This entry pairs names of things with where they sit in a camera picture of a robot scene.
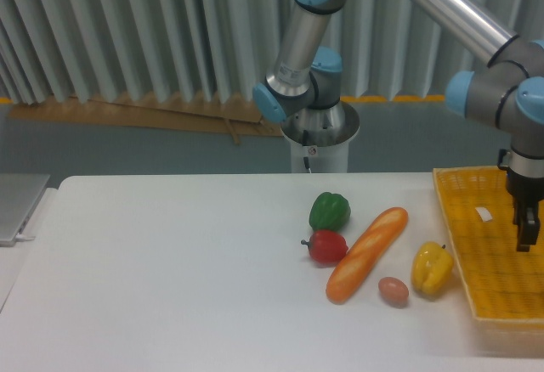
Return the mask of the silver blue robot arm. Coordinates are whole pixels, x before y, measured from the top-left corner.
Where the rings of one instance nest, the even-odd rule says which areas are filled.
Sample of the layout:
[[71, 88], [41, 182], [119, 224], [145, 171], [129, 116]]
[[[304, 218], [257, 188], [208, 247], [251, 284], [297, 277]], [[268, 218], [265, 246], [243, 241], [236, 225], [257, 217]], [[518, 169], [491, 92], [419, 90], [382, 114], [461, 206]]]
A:
[[[263, 116], [283, 122], [305, 108], [329, 109], [339, 100], [337, 54], [321, 50], [329, 19], [347, 0], [294, 0], [276, 61], [252, 90]], [[543, 198], [543, 44], [526, 42], [470, 0], [411, 0], [451, 32], [486, 71], [461, 71], [445, 90], [447, 106], [503, 132], [511, 144], [497, 165], [513, 198], [517, 248], [529, 251], [541, 228]]]

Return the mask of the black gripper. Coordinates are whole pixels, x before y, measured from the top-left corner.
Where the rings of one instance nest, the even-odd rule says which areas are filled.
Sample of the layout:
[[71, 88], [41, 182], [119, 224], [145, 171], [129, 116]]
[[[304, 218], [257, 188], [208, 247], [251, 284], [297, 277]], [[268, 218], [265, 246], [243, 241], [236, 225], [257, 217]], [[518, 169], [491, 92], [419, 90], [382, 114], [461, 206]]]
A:
[[507, 169], [507, 192], [513, 197], [513, 224], [518, 227], [517, 251], [529, 252], [540, 233], [538, 204], [543, 200], [543, 178], [523, 176]]

